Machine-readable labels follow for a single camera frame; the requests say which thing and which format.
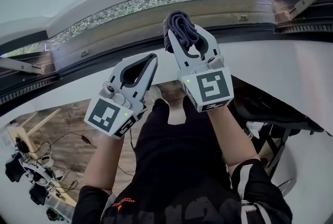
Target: wooden floor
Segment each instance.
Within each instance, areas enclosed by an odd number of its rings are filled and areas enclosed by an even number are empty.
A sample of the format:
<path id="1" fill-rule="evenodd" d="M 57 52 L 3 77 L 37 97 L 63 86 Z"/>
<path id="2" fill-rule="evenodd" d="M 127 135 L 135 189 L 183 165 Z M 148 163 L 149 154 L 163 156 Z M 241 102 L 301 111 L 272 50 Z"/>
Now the wooden floor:
<path id="1" fill-rule="evenodd" d="M 178 81 L 172 81 L 159 84 L 158 86 L 162 91 L 163 97 L 170 102 L 171 109 L 169 124 L 177 125 L 184 123 L 185 114 L 182 108 L 182 99 L 185 96 L 185 93 L 183 92 L 180 83 Z M 44 141 L 53 143 L 56 139 L 68 132 L 84 135 L 93 145 L 97 146 L 101 133 L 83 121 L 88 105 L 89 100 L 85 100 L 61 106 L 60 113 L 32 135 L 32 139 L 36 146 L 39 147 Z M 146 112 L 143 118 L 132 127 L 134 146 L 141 127 L 151 111 L 152 101 L 146 100 L 146 105 L 148 107 L 148 112 Z M 57 107 L 39 111 L 39 113 L 24 126 L 25 130 L 30 130 L 55 109 L 57 109 Z M 31 115 L 32 113 L 20 116 L 16 121 L 18 124 L 21 124 Z M 44 145 L 46 146 L 39 152 L 40 156 L 48 150 L 47 144 Z M 68 169 L 71 170 L 69 175 L 65 178 L 63 186 L 69 187 L 73 180 L 78 180 L 79 182 L 78 187 L 69 192 L 75 199 L 78 198 L 79 190 L 83 186 L 83 173 L 94 151 L 95 149 L 91 145 L 86 144 L 82 141 L 80 136 L 73 133 L 65 135 L 52 146 L 51 154 L 55 159 L 54 168 L 59 168 L 64 171 Z M 125 135 L 119 166 L 126 173 L 133 175 L 135 172 L 135 164 L 135 155 L 130 144 L 130 133 L 128 131 Z M 132 176 L 127 175 L 118 169 L 113 192 L 118 195 L 131 180 Z"/>

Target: sleeve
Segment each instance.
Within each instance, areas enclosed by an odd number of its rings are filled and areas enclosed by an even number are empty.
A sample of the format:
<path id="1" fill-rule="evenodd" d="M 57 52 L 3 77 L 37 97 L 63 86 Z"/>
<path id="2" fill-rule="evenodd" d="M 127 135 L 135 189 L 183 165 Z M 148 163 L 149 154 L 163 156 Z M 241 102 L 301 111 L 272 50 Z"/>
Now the sleeve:
<path id="1" fill-rule="evenodd" d="M 95 187 L 84 186 L 80 190 L 78 203 L 76 204 L 72 224 L 100 223 L 103 210 L 109 195 Z"/>
<path id="2" fill-rule="evenodd" d="M 259 160 L 250 159 L 238 165 L 232 175 L 232 185 L 242 200 L 254 203 L 266 223 L 291 223 L 289 206 Z"/>

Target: cloth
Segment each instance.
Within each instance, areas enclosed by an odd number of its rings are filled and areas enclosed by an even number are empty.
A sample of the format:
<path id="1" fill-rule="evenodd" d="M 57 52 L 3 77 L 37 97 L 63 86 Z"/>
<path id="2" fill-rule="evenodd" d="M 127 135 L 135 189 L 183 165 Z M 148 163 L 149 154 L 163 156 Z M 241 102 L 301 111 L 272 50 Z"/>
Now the cloth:
<path id="1" fill-rule="evenodd" d="M 169 125 L 168 105 L 156 100 L 136 144 L 132 182 L 106 208 L 108 195 L 84 186 L 73 224 L 228 224 L 242 223 L 244 214 L 249 224 L 265 223 L 265 217 L 272 224 L 291 223 L 290 208 L 260 161 L 239 165 L 230 182 L 207 113 L 196 112 L 188 97 L 183 107 L 185 124 Z"/>
<path id="2" fill-rule="evenodd" d="M 194 24 L 188 14 L 182 11 L 172 12 L 163 22 L 164 45 L 165 50 L 169 53 L 173 53 L 168 35 L 169 29 L 175 34 L 180 45 L 185 47 L 186 50 L 189 50 L 199 40 L 197 30 L 194 28 Z"/>

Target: dark gray cloth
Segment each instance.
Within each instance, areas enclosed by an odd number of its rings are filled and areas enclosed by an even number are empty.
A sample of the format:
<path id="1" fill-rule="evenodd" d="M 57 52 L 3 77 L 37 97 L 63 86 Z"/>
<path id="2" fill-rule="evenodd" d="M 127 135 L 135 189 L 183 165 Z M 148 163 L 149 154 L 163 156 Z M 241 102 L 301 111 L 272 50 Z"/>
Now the dark gray cloth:
<path id="1" fill-rule="evenodd" d="M 169 53 L 173 53 L 168 35 L 169 29 L 175 34 L 180 45 L 184 46 L 187 50 L 199 40 L 197 30 L 194 28 L 194 24 L 188 14 L 182 11 L 172 12 L 163 22 L 164 45 L 165 50 Z"/>

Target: black chair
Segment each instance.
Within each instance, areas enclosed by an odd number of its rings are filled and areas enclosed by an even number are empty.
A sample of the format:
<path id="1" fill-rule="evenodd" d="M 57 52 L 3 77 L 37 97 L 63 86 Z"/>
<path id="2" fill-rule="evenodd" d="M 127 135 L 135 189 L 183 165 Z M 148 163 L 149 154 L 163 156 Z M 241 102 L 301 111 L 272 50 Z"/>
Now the black chair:
<path id="1" fill-rule="evenodd" d="M 48 191 L 46 190 L 45 187 L 35 183 L 34 186 L 30 189 L 29 194 L 31 200 L 36 205 L 44 205 L 45 199 L 48 196 Z"/>
<path id="2" fill-rule="evenodd" d="M 262 127 L 259 139 L 252 139 L 257 153 L 265 142 L 269 144 L 273 152 L 273 158 L 268 164 L 270 178 L 275 172 L 290 136 L 298 134 L 301 130 L 309 130 L 310 134 L 324 131 L 309 117 L 249 84 L 243 84 L 242 87 L 234 89 L 234 96 L 228 107 L 243 129 L 247 129 L 248 121 L 271 124 Z M 280 145 L 277 146 L 272 138 L 281 138 Z"/>
<path id="3" fill-rule="evenodd" d="M 11 182 L 19 182 L 22 175 L 25 173 L 25 170 L 21 166 L 19 159 L 22 158 L 20 153 L 16 153 L 13 157 L 13 160 L 6 163 L 6 171 L 5 174 L 10 179 Z"/>

